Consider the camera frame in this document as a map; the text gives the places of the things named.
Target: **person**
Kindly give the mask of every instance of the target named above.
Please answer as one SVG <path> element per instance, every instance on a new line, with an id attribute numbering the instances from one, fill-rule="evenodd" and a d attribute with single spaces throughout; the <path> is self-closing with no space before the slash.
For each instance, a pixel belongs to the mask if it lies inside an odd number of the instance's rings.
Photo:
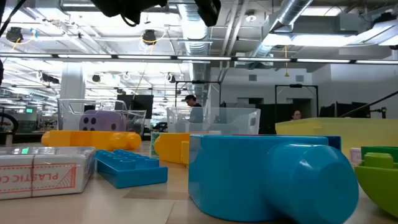
<path id="1" fill-rule="evenodd" d="M 295 110 L 292 115 L 292 121 L 300 120 L 301 119 L 301 112 L 299 110 Z"/>
<path id="2" fill-rule="evenodd" d="M 202 123 L 203 122 L 203 109 L 201 104 L 197 102 L 197 98 L 193 95 L 185 97 L 185 102 L 188 106 L 192 107 L 189 122 L 191 123 Z"/>

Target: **green light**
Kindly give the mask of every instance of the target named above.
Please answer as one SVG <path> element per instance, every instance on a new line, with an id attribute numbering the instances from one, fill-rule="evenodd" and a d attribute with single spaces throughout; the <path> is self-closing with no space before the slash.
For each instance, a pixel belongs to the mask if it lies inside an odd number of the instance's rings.
<path id="1" fill-rule="evenodd" d="M 22 154 L 27 154 L 28 151 L 29 151 L 29 148 L 28 148 L 28 147 L 25 148 L 25 149 L 22 149 Z"/>

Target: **blue lego brick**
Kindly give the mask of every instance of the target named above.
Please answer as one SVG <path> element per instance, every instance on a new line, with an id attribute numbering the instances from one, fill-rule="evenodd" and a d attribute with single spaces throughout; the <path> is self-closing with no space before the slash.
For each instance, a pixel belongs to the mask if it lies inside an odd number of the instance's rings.
<path id="1" fill-rule="evenodd" d="M 95 159 L 96 171 L 117 189 L 167 182 L 167 167 L 160 167 L 158 159 L 119 149 L 98 150 Z"/>
<path id="2" fill-rule="evenodd" d="M 344 223 L 358 182 L 330 144 L 339 138 L 192 134 L 189 194 L 204 213 L 234 222 Z"/>

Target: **purple die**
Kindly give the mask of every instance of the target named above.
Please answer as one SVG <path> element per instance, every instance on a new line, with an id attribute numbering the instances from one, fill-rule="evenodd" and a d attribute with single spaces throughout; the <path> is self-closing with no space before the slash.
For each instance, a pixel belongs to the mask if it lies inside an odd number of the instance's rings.
<path id="1" fill-rule="evenodd" d="M 80 131 L 126 131 L 126 117 L 114 111 L 88 110 L 80 118 Z"/>

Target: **silver ventilation duct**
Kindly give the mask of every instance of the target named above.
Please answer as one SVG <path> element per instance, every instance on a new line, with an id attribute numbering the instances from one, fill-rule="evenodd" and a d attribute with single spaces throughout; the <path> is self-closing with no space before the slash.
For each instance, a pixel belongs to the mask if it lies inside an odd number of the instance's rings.
<path id="1" fill-rule="evenodd" d="M 198 14 L 198 6 L 196 4 L 179 4 L 178 9 L 182 17 L 182 32 L 184 39 L 203 40 L 207 38 L 208 28 Z M 185 48 L 188 55 L 208 55 L 209 44 L 204 42 L 186 42 Z M 204 63 L 190 64 L 191 80 L 206 80 L 209 68 Z M 200 96 L 203 86 L 194 85 L 194 91 Z"/>
<path id="2" fill-rule="evenodd" d="M 266 21 L 266 30 L 263 29 L 263 33 L 266 35 L 273 30 L 287 28 L 287 32 L 292 30 L 293 23 L 299 18 L 303 11 L 311 4 L 313 0 L 284 0 L 280 7 L 280 10 L 276 12 L 276 17 L 272 19 L 270 15 Z M 273 46 L 266 45 L 264 40 L 259 46 L 253 51 L 251 57 L 265 57 L 271 51 Z"/>

